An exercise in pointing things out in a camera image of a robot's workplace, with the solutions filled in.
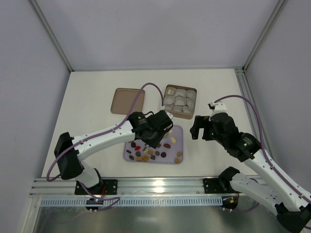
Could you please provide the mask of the milk brown ridged chocolate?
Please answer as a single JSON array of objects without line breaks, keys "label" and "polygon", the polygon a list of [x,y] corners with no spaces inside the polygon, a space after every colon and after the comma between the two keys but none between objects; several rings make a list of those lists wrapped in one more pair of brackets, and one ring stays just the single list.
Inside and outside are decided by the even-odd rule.
[{"label": "milk brown ridged chocolate", "polygon": [[168,149],[171,148],[170,144],[164,144],[163,146],[164,146],[165,148],[168,148]]}]

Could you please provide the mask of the metal tongs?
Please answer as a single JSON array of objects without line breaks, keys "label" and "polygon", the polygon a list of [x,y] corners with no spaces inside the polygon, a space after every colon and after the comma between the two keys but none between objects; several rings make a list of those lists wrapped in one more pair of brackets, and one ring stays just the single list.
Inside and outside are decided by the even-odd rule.
[{"label": "metal tongs", "polygon": [[143,148],[143,152],[147,152],[149,150],[149,145],[145,144]]}]

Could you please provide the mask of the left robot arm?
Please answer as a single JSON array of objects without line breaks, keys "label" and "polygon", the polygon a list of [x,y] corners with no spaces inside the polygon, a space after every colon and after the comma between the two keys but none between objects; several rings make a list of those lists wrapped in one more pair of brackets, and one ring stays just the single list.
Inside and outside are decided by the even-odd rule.
[{"label": "left robot arm", "polygon": [[92,188],[101,182],[101,177],[97,169],[84,162],[86,158],[111,146],[135,140],[156,148],[172,127],[172,114],[161,110],[156,114],[133,112],[126,120],[91,134],[73,137],[68,132],[63,133],[54,149],[59,177],[62,180],[75,179],[84,187]]}]

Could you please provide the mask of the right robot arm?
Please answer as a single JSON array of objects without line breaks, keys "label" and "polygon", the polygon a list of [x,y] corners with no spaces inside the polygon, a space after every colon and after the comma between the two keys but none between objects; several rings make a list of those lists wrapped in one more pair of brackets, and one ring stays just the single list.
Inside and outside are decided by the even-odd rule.
[{"label": "right robot arm", "polygon": [[219,178],[270,210],[289,232],[299,233],[311,220],[311,194],[297,184],[271,158],[251,134],[240,132],[226,113],[196,116],[190,129],[193,140],[216,141],[226,152],[256,172],[267,184],[261,186],[233,167],[224,170]]}]

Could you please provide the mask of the dark rose chocolate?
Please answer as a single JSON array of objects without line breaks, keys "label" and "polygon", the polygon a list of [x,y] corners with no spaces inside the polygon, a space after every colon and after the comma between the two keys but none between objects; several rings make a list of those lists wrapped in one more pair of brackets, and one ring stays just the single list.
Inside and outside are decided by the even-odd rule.
[{"label": "dark rose chocolate", "polygon": [[167,156],[167,154],[165,152],[162,152],[160,155],[162,158],[165,158]]}]

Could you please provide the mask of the gold tin box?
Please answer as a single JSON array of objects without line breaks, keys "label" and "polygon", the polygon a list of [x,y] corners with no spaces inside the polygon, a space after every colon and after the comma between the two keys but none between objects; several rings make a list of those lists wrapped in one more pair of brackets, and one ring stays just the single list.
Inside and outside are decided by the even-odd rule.
[{"label": "gold tin box", "polygon": [[194,116],[197,89],[192,87],[168,84],[166,89],[174,90],[173,95],[165,95],[164,110],[170,112],[174,117],[190,120]]}]

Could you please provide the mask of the lilac plastic tray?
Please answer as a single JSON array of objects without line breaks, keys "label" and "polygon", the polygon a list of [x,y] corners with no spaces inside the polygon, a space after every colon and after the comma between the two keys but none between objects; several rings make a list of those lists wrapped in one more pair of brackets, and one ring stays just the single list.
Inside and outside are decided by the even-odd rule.
[{"label": "lilac plastic tray", "polygon": [[[144,157],[144,156],[148,156],[149,160],[145,163],[153,163],[153,164],[172,164],[172,165],[176,165],[179,163],[175,163],[174,159],[175,158],[179,158],[180,159],[180,163],[183,161],[183,129],[182,127],[175,125],[173,126],[173,128],[171,129],[173,132],[172,134],[167,134],[166,136],[163,137],[163,139],[160,141],[161,147],[160,148],[152,148],[149,147],[149,150],[153,151],[153,155],[155,156],[155,160],[152,160],[150,157],[151,155],[149,155],[147,152],[143,152],[143,148],[144,148],[144,142],[142,142],[141,140],[136,140],[133,141],[136,146],[140,146],[141,148],[139,150],[135,150],[135,148],[131,147],[131,143],[132,142],[126,142],[124,144],[124,152],[123,152],[123,158],[125,161],[127,162],[145,162],[145,161],[137,161],[136,158],[138,156],[136,156],[136,152],[140,151],[141,156],[139,157]],[[176,139],[176,143],[172,143],[170,138],[174,137]],[[163,145],[164,144],[170,144],[171,148],[165,148]],[[157,156],[155,154],[156,151],[160,152],[160,155],[162,152],[165,152],[167,154],[167,156],[165,158],[162,158],[160,155]],[[177,156],[178,152],[182,152],[182,156]],[[134,160],[129,159],[129,156],[132,155],[134,157]]]}]

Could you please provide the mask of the gold tin lid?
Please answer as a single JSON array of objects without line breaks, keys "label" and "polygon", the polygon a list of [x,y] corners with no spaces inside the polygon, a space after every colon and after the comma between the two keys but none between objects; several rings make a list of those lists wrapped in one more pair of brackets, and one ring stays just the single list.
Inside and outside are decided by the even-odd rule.
[{"label": "gold tin lid", "polygon": [[[113,114],[127,115],[128,111],[139,92],[139,89],[117,88],[114,93],[110,111]],[[145,98],[145,91],[140,93],[132,112],[142,112]]]}]

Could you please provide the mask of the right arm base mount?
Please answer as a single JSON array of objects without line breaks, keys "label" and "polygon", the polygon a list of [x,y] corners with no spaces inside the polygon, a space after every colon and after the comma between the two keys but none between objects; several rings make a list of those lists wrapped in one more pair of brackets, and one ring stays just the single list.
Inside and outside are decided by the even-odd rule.
[{"label": "right arm base mount", "polygon": [[237,194],[227,181],[219,178],[204,178],[202,180],[205,194]]}]

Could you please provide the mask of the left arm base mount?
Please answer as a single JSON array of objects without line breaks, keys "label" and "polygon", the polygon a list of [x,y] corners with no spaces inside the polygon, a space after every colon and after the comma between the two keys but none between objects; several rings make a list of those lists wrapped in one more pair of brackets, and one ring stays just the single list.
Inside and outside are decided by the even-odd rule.
[{"label": "left arm base mount", "polygon": [[[102,182],[87,188],[89,193],[93,195],[116,195],[118,189],[118,180],[116,179],[102,179]],[[87,192],[82,188],[81,184],[77,181],[75,185],[75,195],[86,195]]]}]

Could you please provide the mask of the aluminium frame rail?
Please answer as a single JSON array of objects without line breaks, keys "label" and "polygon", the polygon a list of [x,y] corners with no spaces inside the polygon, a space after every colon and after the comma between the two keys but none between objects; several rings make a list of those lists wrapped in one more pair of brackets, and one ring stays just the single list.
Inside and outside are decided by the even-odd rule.
[{"label": "aluminium frame rail", "polygon": [[[116,195],[202,195],[205,177],[124,177],[116,178]],[[35,179],[30,197],[72,196],[77,189],[75,180],[57,179],[48,182],[43,178]]]}]

